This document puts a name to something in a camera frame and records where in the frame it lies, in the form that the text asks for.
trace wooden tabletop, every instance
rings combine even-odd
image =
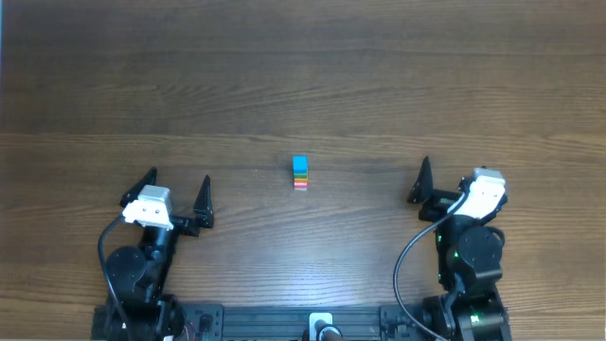
[[[514,338],[604,337],[603,0],[19,0],[3,19],[0,337],[89,337],[98,235],[151,166],[183,214],[212,178],[216,226],[170,270],[182,300],[394,304],[426,154],[437,188],[508,179]],[[440,293],[431,240],[401,290]]]

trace cable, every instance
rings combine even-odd
[[[442,223],[444,223],[449,218],[451,218],[453,215],[455,215],[455,212],[457,212],[461,208],[461,206],[463,206],[463,204],[465,203],[465,200],[467,200],[468,195],[469,195],[469,192],[467,190],[465,190],[463,192],[463,197],[461,198],[461,200],[458,202],[458,204],[456,204],[456,206],[453,209],[451,209],[448,213],[446,213],[445,216],[438,219],[433,224],[430,224],[429,226],[425,227],[425,229],[420,231],[420,233],[417,236],[415,236],[415,238],[413,238],[410,242],[408,242],[406,247],[404,247],[404,249],[401,251],[400,256],[398,257],[398,261],[396,262],[396,267],[394,268],[394,294],[396,295],[396,299],[398,300],[398,304],[400,304],[401,309],[408,316],[408,318],[410,318],[410,320],[413,321],[414,324],[419,326],[419,328],[421,328],[424,332],[432,335],[436,340],[440,340],[440,341],[448,341],[448,340],[445,339],[444,337],[438,335],[437,333],[433,332],[429,328],[425,327],[420,322],[418,322],[412,316],[412,314],[410,314],[410,312],[408,312],[408,310],[404,306],[404,302],[401,300],[400,289],[398,288],[398,273],[400,272],[401,262],[404,260],[404,257],[406,256],[408,251],[410,251],[410,249],[415,245],[415,243],[418,242],[421,238],[423,238],[423,236],[425,236],[429,232],[433,231],[436,227],[440,226]]]
[[[110,233],[110,231],[114,227],[116,227],[116,225],[122,223],[123,221],[124,221],[124,218],[120,214],[109,225],[107,225],[107,227],[105,227],[105,229],[103,230],[101,235],[98,237],[98,245],[97,245],[98,261],[101,263],[101,271],[103,271],[103,276],[105,276],[105,281],[107,282],[107,288],[109,289],[110,296],[114,300],[114,304],[116,305],[117,313],[120,315],[122,322],[126,326],[126,333],[129,336],[129,340],[134,341],[135,338],[133,336],[133,330],[131,329],[131,323],[128,319],[128,316],[126,315],[126,312],[124,311],[124,308],[122,307],[122,304],[117,299],[116,291],[114,290],[114,286],[112,285],[112,282],[110,281],[110,276],[107,273],[107,266],[105,264],[105,254],[103,253],[103,244],[105,243],[105,237],[107,237],[107,235]]]

